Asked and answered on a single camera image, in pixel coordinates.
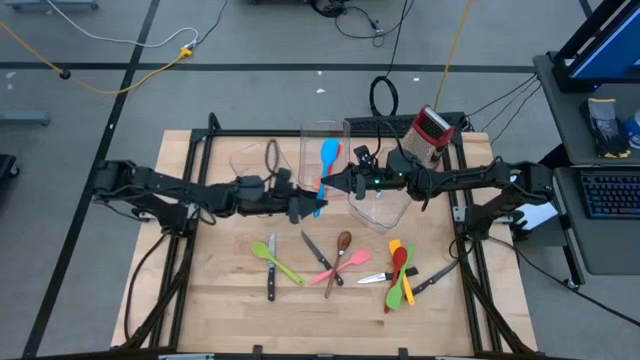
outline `keyboard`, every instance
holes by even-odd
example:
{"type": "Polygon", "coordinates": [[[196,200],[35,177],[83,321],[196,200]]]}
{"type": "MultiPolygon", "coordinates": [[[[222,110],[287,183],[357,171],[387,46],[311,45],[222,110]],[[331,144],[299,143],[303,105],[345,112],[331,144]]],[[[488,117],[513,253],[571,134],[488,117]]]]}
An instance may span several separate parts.
{"type": "Polygon", "coordinates": [[[640,219],[640,169],[581,170],[578,177],[587,217],[640,219]]]}

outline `wooden table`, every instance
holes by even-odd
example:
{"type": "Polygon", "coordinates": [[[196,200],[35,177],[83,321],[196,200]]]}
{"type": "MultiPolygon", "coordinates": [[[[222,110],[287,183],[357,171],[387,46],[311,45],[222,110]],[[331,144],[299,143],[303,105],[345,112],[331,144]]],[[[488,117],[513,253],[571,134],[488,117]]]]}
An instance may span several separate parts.
{"type": "MultiPolygon", "coordinates": [[[[165,132],[156,165],[158,172],[182,176],[189,136],[190,131],[165,132]]],[[[488,164],[492,160],[486,134],[465,133],[463,139],[469,167],[488,164]]],[[[207,183],[232,180],[230,155],[265,140],[215,137],[207,183]]],[[[299,138],[285,137],[278,141],[289,164],[296,170],[299,138]]],[[[353,138],[351,141],[352,148],[362,143],[375,148],[375,139],[353,138]]],[[[383,143],[391,146],[392,140],[383,139],[383,143]]],[[[195,164],[200,163],[202,150],[199,151],[195,164]]],[[[456,167],[455,150],[452,161],[456,167]]],[[[497,194],[495,189],[473,192],[479,204],[497,194]]],[[[399,347],[406,347],[411,355],[472,355],[458,269],[417,295],[415,306],[403,303],[398,311],[389,314],[382,311],[388,282],[356,284],[365,276],[392,270],[388,242],[395,238],[404,244],[415,245],[412,263],[420,274],[410,278],[412,286],[452,261],[447,247],[454,234],[446,194],[432,199],[425,212],[420,212],[421,205],[412,203],[398,226],[385,235],[372,231],[349,215],[346,197],[331,199],[321,217],[306,218],[299,225],[290,224],[284,215],[269,218],[233,216],[218,219],[216,226],[201,223],[178,350],[250,353],[253,345],[263,345],[265,353],[278,354],[394,355],[399,347]],[[302,241],[300,230],[313,239],[330,262],[335,259],[337,236],[344,230],[353,234],[345,258],[366,248],[372,259],[345,269],[341,273],[344,286],[334,286],[327,300],[323,297],[326,282],[310,285],[313,275],[324,268],[302,241]],[[271,232],[277,233],[277,257],[308,283],[299,287],[284,273],[276,271],[277,299],[273,303],[266,297],[266,263],[254,257],[250,249],[256,240],[266,242],[271,232]]],[[[506,225],[494,225],[491,234],[511,242],[506,225]]],[[[131,271],[158,237],[157,224],[141,225],[131,271]]],[[[523,342],[535,349],[516,256],[512,250],[495,242],[485,241],[484,247],[495,305],[523,342]]],[[[166,249],[167,242],[147,260],[138,276],[131,304],[131,329],[139,326],[156,302],[166,249]]],[[[484,348],[489,349],[485,315],[479,303],[477,305],[484,348]]],[[[124,341],[123,310],[124,298],[113,335],[114,345],[124,341]]],[[[170,305],[165,314],[167,325],[161,343],[168,339],[172,312],[170,305]]]]}

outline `spatula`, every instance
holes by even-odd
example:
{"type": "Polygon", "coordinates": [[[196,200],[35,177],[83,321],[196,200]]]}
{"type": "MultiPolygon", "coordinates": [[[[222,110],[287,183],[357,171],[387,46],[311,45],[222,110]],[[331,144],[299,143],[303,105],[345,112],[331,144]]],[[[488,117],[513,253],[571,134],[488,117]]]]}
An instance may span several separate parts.
{"type": "MultiPolygon", "coordinates": [[[[404,276],[404,272],[407,269],[407,264],[409,263],[409,261],[411,261],[411,255],[413,255],[413,244],[407,247],[406,252],[407,252],[407,257],[405,259],[404,264],[402,265],[402,268],[400,269],[400,273],[398,274],[399,278],[402,278],[404,276]]],[[[386,304],[388,307],[392,308],[393,310],[398,310],[398,308],[400,307],[400,301],[402,301],[401,285],[402,284],[400,282],[397,282],[391,289],[389,289],[389,293],[387,293],[386,304]]]]}
{"type": "MultiPolygon", "coordinates": [[[[322,160],[322,177],[327,176],[329,173],[329,167],[336,161],[338,156],[338,147],[340,141],[338,139],[327,139],[322,143],[322,149],[320,150],[320,159],[322,160]]],[[[318,200],[324,200],[324,184],[320,184],[318,189],[318,200]]],[[[314,217],[320,216],[320,210],[313,212],[314,217]]]]}
{"type": "MultiPolygon", "coordinates": [[[[346,268],[349,265],[360,265],[360,264],[364,264],[365,262],[369,261],[369,259],[371,259],[371,254],[369,254],[369,251],[365,250],[365,249],[360,249],[358,251],[356,251],[355,253],[353,253],[353,255],[351,255],[351,258],[345,262],[344,264],[340,265],[340,267],[338,267],[338,269],[336,270],[336,272],[346,268]]],[[[318,274],[316,276],[313,277],[313,279],[311,279],[311,282],[313,284],[318,283],[326,278],[328,278],[329,276],[331,276],[331,272],[333,271],[333,269],[331,270],[327,270],[321,274],[318,274]]]]}
{"type": "Polygon", "coordinates": [[[255,256],[257,256],[257,257],[259,257],[261,259],[270,260],[280,270],[282,270],[282,272],[287,274],[287,276],[289,276],[289,278],[291,280],[293,280],[293,282],[295,282],[296,284],[298,284],[300,286],[304,286],[304,280],[302,280],[302,278],[300,276],[298,276],[293,271],[289,270],[286,266],[282,265],[278,260],[276,260],[276,258],[274,258],[271,255],[271,253],[269,252],[269,247],[267,246],[267,244],[259,242],[259,241],[256,241],[256,242],[253,243],[253,245],[251,245],[251,251],[253,252],[253,255],[255,255],[255,256]]]}
{"type": "MultiPolygon", "coordinates": [[[[398,276],[400,275],[400,270],[402,269],[402,266],[404,266],[404,264],[407,262],[407,250],[403,247],[399,247],[396,249],[396,251],[393,253],[393,257],[392,257],[392,261],[393,261],[393,279],[391,279],[391,287],[389,288],[389,293],[391,292],[391,290],[393,290],[396,287],[396,283],[398,283],[398,276]]],[[[390,310],[390,307],[387,305],[388,304],[388,300],[385,299],[385,304],[384,304],[384,313],[388,313],[390,310]]]]}

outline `kitchen utensil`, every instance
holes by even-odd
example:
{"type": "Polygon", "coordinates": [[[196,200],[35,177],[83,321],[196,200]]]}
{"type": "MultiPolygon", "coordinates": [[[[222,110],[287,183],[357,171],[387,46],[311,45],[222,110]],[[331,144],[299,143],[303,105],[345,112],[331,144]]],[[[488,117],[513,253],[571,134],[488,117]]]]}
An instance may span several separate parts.
{"type": "MultiPolygon", "coordinates": [[[[338,153],[336,153],[336,159],[338,158],[338,156],[340,156],[340,151],[342,151],[342,144],[338,145],[338,153]]],[[[327,173],[327,175],[331,175],[331,170],[333,169],[334,163],[335,163],[335,160],[331,163],[331,165],[329,165],[329,172],[327,173]]],[[[318,191],[318,189],[320,188],[321,183],[322,183],[322,178],[318,178],[318,181],[316,182],[316,186],[315,186],[316,191],[318,191]]]]}
{"type": "MultiPolygon", "coordinates": [[[[405,272],[405,275],[407,276],[418,275],[418,269],[412,266],[407,269],[407,271],[405,272]]],[[[380,274],[374,274],[371,276],[367,276],[366,278],[360,279],[358,280],[358,284],[371,284],[374,282],[391,280],[391,279],[393,279],[393,273],[380,273],[380,274]]]]}
{"type": "MultiPolygon", "coordinates": [[[[409,245],[406,251],[407,251],[407,258],[404,265],[402,265],[402,268],[400,269],[398,278],[402,278],[402,276],[404,276],[404,272],[407,269],[407,264],[409,263],[409,261],[411,261],[411,256],[413,255],[413,244],[409,245]]],[[[401,301],[402,301],[402,287],[400,286],[400,282],[397,282],[389,290],[389,293],[387,293],[386,304],[388,307],[392,308],[393,310],[398,310],[398,308],[400,307],[401,301]]]]}
{"type": "Polygon", "coordinates": [[[348,231],[343,231],[340,236],[338,236],[338,256],[336,257],[336,262],[333,264],[333,269],[331,269],[331,278],[329,278],[329,283],[327,284],[327,290],[324,292],[324,298],[328,299],[331,294],[331,288],[333,287],[333,279],[336,274],[336,269],[338,265],[340,265],[340,258],[344,255],[345,250],[351,244],[351,233],[348,231]]]}
{"type": "MultiPolygon", "coordinates": [[[[305,234],[304,231],[300,231],[300,235],[302,235],[302,240],[304,240],[304,243],[307,244],[309,249],[311,249],[311,252],[316,257],[316,259],[318,259],[318,261],[322,265],[324,265],[324,268],[327,269],[327,270],[333,269],[333,267],[331,267],[331,264],[329,264],[329,262],[324,257],[324,255],[322,255],[320,250],[318,250],[318,248],[313,244],[313,241],[311,241],[311,238],[309,236],[307,236],[307,234],[305,234]]],[[[334,278],[335,278],[335,280],[336,280],[336,282],[338,283],[339,286],[342,286],[344,284],[344,281],[342,280],[340,275],[336,274],[336,276],[334,276],[334,278]]]]}
{"type": "MultiPolygon", "coordinates": [[[[320,150],[320,159],[322,160],[322,177],[327,176],[329,173],[329,167],[336,161],[338,154],[338,147],[340,141],[338,139],[327,139],[322,143],[322,149],[320,150]]],[[[318,189],[318,200],[324,200],[324,184],[320,184],[318,189]]],[[[322,209],[318,209],[313,213],[314,217],[320,216],[322,209]]]]}
{"type": "MultiPolygon", "coordinates": [[[[391,292],[391,290],[393,290],[396,287],[396,283],[398,282],[398,276],[400,275],[400,269],[402,269],[402,267],[404,266],[404,264],[407,262],[407,250],[403,247],[399,247],[398,249],[396,249],[396,251],[393,253],[393,257],[391,258],[391,260],[393,261],[393,278],[391,279],[391,287],[389,288],[389,292],[391,292]]],[[[390,310],[390,307],[387,305],[388,301],[385,299],[385,304],[384,304],[384,313],[388,313],[390,310]]]]}
{"type": "MultiPolygon", "coordinates": [[[[269,236],[269,254],[276,256],[276,233],[269,236]]],[[[269,267],[269,275],[267,276],[267,299],[274,301],[276,299],[276,266],[273,261],[267,261],[269,267]]]]}
{"type": "MultiPolygon", "coordinates": [[[[351,255],[351,258],[345,262],[344,264],[340,265],[340,267],[338,269],[336,269],[336,272],[346,268],[349,265],[360,265],[360,264],[364,264],[367,261],[369,261],[371,259],[371,254],[369,254],[369,251],[365,250],[365,249],[360,249],[358,251],[356,251],[355,253],[353,253],[353,255],[351,255]]],[[[318,283],[324,279],[326,279],[327,277],[329,277],[331,275],[332,270],[327,270],[321,274],[318,274],[316,276],[313,277],[313,279],[311,279],[311,283],[315,284],[318,283]]]]}
{"type": "Polygon", "coordinates": [[[416,288],[413,289],[413,295],[418,295],[422,291],[424,291],[424,289],[426,289],[427,287],[437,283],[438,280],[440,280],[443,276],[447,275],[457,265],[458,265],[458,262],[454,261],[451,264],[445,266],[442,270],[440,270],[437,273],[435,273],[432,277],[428,278],[425,282],[423,282],[422,284],[416,286],[416,288]]]}
{"type": "Polygon", "coordinates": [[[295,282],[296,284],[300,286],[304,285],[304,280],[302,280],[300,276],[296,275],[296,273],[289,270],[286,266],[282,265],[278,260],[276,260],[276,258],[273,257],[271,253],[269,253],[269,248],[264,243],[259,241],[254,242],[253,245],[251,245],[251,251],[255,256],[261,259],[271,260],[280,270],[282,270],[282,272],[287,274],[287,276],[289,276],[289,278],[293,280],[293,282],[295,282]]]}
{"type": "MultiPolygon", "coordinates": [[[[393,252],[396,251],[397,248],[399,248],[400,246],[402,246],[402,242],[400,242],[400,240],[395,239],[395,240],[391,240],[389,242],[389,250],[391,251],[391,255],[393,255],[393,252]]],[[[409,303],[409,305],[413,306],[416,301],[413,298],[413,292],[411,291],[411,284],[409,284],[409,279],[407,279],[407,276],[403,276],[402,277],[402,286],[404,286],[404,294],[405,297],[407,298],[407,302],[409,303]]]]}

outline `desk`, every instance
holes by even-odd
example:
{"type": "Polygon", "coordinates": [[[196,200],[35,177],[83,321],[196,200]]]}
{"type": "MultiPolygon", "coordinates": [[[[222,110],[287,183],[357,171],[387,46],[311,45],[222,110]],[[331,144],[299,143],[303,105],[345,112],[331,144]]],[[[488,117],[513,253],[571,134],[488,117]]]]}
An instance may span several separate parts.
{"type": "MultiPolygon", "coordinates": [[[[189,138],[190,131],[165,132],[156,165],[158,172],[181,177],[189,138]]],[[[488,164],[492,160],[486,134],[464,134],[463,139],[468,166],[488,164]]],[[[216,136],[207,183],[232,180],[230,155],[265,140],[266,137],[216,136]]],[[[278,141],[296,170],[299,138],[283,137],[278,141]]],[[[376,143],[371,138],[352,138],[351,141],[354,148],[360,144],[375,147],[376,143]]],[[[392,141],[383,139],[389,145],[392,141]]],[[[475,201],[484,203],[497,193],[495,189],[476,190],[475,201]]],[[[454,234],[447,196],[432,199],[424,213],[420,212],[421,205],[412,203],[400,224],[384,236],[349,215],[344,196],[331,198],[320,218],[306,218],[300,225],[290,224],[284,215],[267,218],[236,215],[218,219],[218,224],[212,227],[201,224],[178,351],[250,353],[253,345],[259,344],[269,354],[397,355],[398,348],[406,347],[411,355],[472,355],[459,270],[416,296],[414,307],[403,304],[397,312],[386,315],[382,309],[389,284],[356,284],[364,276],[392,269],[388,241],[393,238],[415,244],[412,263],[420,274],[411,279],[414,286],[451,261],[447,247],[454,234]],[[326,283],[310,285],[311,277],[324,269],[302,241],[300,230],[313,239],[330,261],[335,258],[338,234],[349,230],[353,241],[345,258],[357,249],[366,248],[372,260],[341,272],[345,285],[334,286],[330,299],[325,300],[326,283]],[[299,287],[276,271],[276,301],[270,303],[266,298],[266,263],[251,254],[250,246],[256,240],[266,241],[274,231],[278,236],[278,258],[308,284],[299,287]]],[[[505,225],[495,225],[491,234],[511,241],[505,225]]],[[[156,224],[141,226],[131,271],[158,237],[156,224]]],[[[495,305],[523,342],[535,349],[515,254],[494,242],[484,244],[495,305]]],[[[131,304],[131,329],[139,326],[156,302],[166,251],[165,242],[147,260],[138,276],[131,304]]],[[[166,324],[172,319],[173,307],[169,309],[165,312],[161,344],[165,344],[169,336],[166,324]]],[[[478,319],[483,323],[485,316],[479,306],[478,309],[478,319]]],[[[113,334],[114,345],[124,342],[123,311],[124,298],[113,334]]],[[[482,338],[484,348],[489,349],[487,331],[482,338]]]]}
{"type": "Polygon", "coordinates": [[[567,168],[577,166],[640,166],[640,150],[631,149],[627,159],[604,159],[598,157],[595,146],[587,128],[586,122],[578,110],[578,106],[589,97],[616,98],[616,113],[621,119],[635,114],[640,107],[638,84],[604,84],[595,93],[563,93],[558,88],[552,69],[553,63],[548,55],[533,58],[538,73],[538,79],[544,89],[551,114],[556,122],[558,133],[562,139],[559,148],[566,150],[568,162],[547,161],[542,163],[555,169],[556,198],[559,212],[565,215],[565,238],[563,245],[565,257],[571,270],[571,278],[576,284],[583,284],[584,277],[577,261],[578,251],[584,260],[587,270],[595,275],[638,275],[640,263],[631,255],[640,252],[637,228],[639,223],[634,220],[601,220],[589,219],[585,216],[581,195],[578,192],[575,173],[577,170],[567,168]]]}

